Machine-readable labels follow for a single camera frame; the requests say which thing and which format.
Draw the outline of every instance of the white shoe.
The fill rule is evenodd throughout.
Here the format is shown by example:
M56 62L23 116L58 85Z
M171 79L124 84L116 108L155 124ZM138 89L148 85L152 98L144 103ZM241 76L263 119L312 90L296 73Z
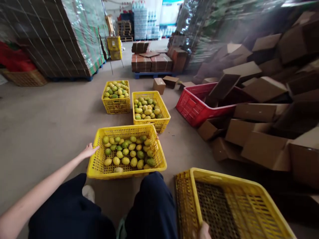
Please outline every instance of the white shoe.
M89 199L92 203L95 203L95 192L90 185L85 185L82 188L82 195Z

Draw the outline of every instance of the gray floor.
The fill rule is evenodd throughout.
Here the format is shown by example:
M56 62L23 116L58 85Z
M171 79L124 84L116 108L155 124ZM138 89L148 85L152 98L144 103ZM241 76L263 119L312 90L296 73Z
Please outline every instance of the gray floor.
M153 79L134 79L131 72L132 43L123 44L121 61L103 65L92 82L49 83L43 87L22 88L7 83L0 86L0 213L34 185L63 166L93 142L98 128L133 124L132 114L106 114L101 94L106 81L127 79L130 90L152 90ZM153 41L151 49L163 49L167 40ZM190 76L180 76L190 81ZM167 161L165 182L173 191L173 176L191 167L244 177L245 169L218 164L210 147L175 109L178 89L165 89L162 96L171 115L165 132L159 136ZM70 175L86 172L88 159ZM141 178L113 181L87 180L95 189L96 203L115 226L127 214L139 190ZM318 231L291 224L296 236L315 238ZM27 238L25 227L19 238Z

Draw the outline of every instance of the red plastic crate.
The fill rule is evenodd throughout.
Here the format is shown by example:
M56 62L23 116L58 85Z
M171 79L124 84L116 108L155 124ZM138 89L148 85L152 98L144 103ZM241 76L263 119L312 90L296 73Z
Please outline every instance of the red plastic crate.
M185 87L176 109L193 127L200 126L205 120L230 115L239 103L254 101L240 88L234 87L226 98L219 102L220 107L210 108L202 100L211 92L218 82Z

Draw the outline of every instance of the black pants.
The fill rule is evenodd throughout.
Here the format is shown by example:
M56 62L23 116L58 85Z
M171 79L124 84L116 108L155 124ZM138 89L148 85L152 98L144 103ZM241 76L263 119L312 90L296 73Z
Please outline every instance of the black pants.
M82 196L86 174L62 184L29 221L29 239L114 239L115 228ZM177 238L172 194L159 172L146 176L125 221L127 239Z

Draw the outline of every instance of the yellow container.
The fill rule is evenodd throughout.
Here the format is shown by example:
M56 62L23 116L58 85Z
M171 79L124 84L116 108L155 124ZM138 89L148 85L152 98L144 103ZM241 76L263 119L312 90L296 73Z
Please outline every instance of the yellow container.
M108 81L104 87L103 93L102 93L102 102L104 104L104 107L106 109L106 112L109 115L113 114L124 114L129 113L131 111L130 106L130 85L128 81L124 81L125 84L128 86L127 93L129 94L129 97L127 98L116 98L116 99L103 99L104 98L104 92L107 88L107 85L113 81Z
M151 140L151 149L154 152L154 159L156 161L155 167L151 169L138 170L137 168L132 168L130 165L120 164L115 166L113 163L110 166L105 166L104 161L106 155L104 153L105 147L102 142L104 136L108 137L121 137L123 139L128 139L131 136L140 137L146 135ZM130 178L130 177L141 177L146 176L150 172L154 171L164 171L167 168L166 160L162 147L160 145L160 140L158 139L155 127L152 124L143 125L127 125L119 127L109 127L98 129L93 147L100 146L100 148L91 156L89 166L87 168L87 176L89 178L95 179L118 179L118 178ZM116 156L116 151L112 151L108 158L114 158ZM124 172L113 173L116 167L122 167Z
M180 238L198 235L203 221L216 238L296 238L258 183L197 168L176 175L175 183Z
M157 104L161 110L161 113L163 115L162 119L135 119L135 111L134 111L134 100L138 99L139 97L145 98L149 97L151 99L155 99L157 101ZM166 129L166 126L169 123L170 120L170 114L166 108L166 105L164 104L164 101L162 97L160 96L160 93L158 91L139 91L139 92L133 92L132 93L132 106L133 106L133 122L134 124L146 124L146 123L152 123L155 126L157 133L163 133Z
M117 37L107 37L107 47L109 51L120 51L121 50L121 39L120 36Z
M122 59L122 51L110 51L111 60L121 60Z

